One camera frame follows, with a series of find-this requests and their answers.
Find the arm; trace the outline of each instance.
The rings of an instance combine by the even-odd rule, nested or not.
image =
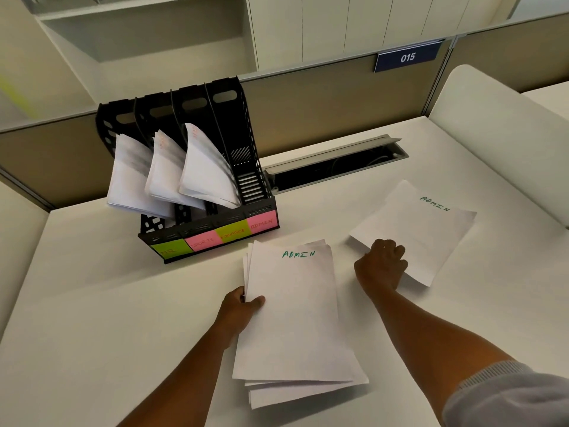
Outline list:
[[[512,357],[487,340],[444,321],[398,294],[407,268],[405,248],[376,240],[355,264],[356,277],[380,313],[395,349],[427,397],[435,415],[460,382],[483,368]]]
[[[243,303],[243,292],[241,286],[225,296],[211,328],[118,427],[205,425],[223,352],[265,303],[264,297]]]

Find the hand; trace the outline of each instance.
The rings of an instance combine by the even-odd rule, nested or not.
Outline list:
[[[354,264],[356,277],[369,298],[374,300],[381,290],[395,290],[407,268],[401,259],[405,247],[393,240],[375,240],[372,249]]]
[[[225,349],[231,345],[234,337],[245,330],[253,314],[265,304],[265,297],[257,297],[247,303],[241,302],[244,292],[245,287],[240,286],[225,295],[212,325],[211,330],[221,338]]]

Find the file organizer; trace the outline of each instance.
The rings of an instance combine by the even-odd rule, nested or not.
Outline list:
[[[141,215],[138,237],[165,264],[280,227],[275,198],[257,156],[245,94],[236,77],[101,104],[95,120],[113,156],[116,135],[126,134],[152,147],[157,128],[170,132],[186,148],[185,123],[192,123],[231,166],[242,206],[219,212],[209,204],[207,216],[192,220],[189,207],[176,205],[176,223],[169,228],[164,219]]]

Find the right hand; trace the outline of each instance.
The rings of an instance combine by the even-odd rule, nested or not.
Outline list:
[[[354,263],[359,284],[372,301],[381,290],[397,289],[408,265],[401,259],[404,253],[405,247],[393,240],[375,240],[372,249]]]

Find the stack of paper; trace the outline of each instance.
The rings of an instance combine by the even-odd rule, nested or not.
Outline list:
[[[154,155],[145,192],[162,201],[205,209],[201,199],[182,195],[179,191],[186,153],[162,130],[154,135]]]
[[[224,207],[239,207],[241,201],[227,161],[199,128],[187,123],[186,129],[188,151],[179,192]]]
[[[405,271],[431,286],[445,261],[474,223],[476,213],[450,208],[436,197],[419,192],[402,180],[383,206],[366,218],[350,235],[367,247],[381,238],[405,246]]]
[[[255,241],[244,274],[245,301],[266,298],[239,336],[233,368],[253,409],[369,382],[340,325],[330,246]]]
[[[145,192],[152,151],[127,135],[117,135],[117,146],[107,202],[112,207],[171,219],[174,205]]]

